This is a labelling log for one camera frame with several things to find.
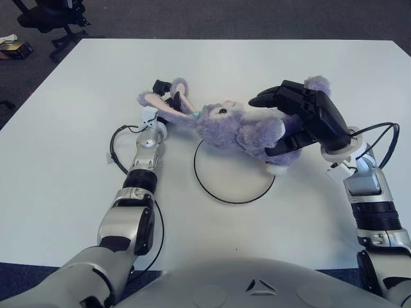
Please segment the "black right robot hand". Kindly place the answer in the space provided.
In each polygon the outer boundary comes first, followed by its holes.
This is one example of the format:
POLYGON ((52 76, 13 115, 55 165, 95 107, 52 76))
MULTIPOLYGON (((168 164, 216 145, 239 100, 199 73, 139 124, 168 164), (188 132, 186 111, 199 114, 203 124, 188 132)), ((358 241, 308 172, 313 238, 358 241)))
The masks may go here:
POLYGON ((318 142, 327 152, 342 150, 351 143, 344 118, 323 90, 311 90, 301 83, 285 80, 249 101, 258 108, 277 108, 288 116, 297 115, 301 129, 282 137, 275 147, 265 148, 269 157, 299 150, 318 142))

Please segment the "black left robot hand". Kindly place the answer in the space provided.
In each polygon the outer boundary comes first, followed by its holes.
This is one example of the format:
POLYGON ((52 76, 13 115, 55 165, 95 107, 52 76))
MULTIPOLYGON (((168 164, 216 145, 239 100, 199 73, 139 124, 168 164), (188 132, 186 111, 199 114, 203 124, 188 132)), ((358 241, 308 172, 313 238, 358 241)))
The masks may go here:
MULTIPOLYGON (((166 81, 156 80, 152 89, 155 94, 158 94, 161 97, 163 97, 165 93, 171 92, 171 83, 166 82, 166 81)), ((177 91, 173 97, 169 97, 168 99, 166 99, 165 102, 169 107, 179 112, 181 111, 181 100, 180 100, 179 91, 177 91)))

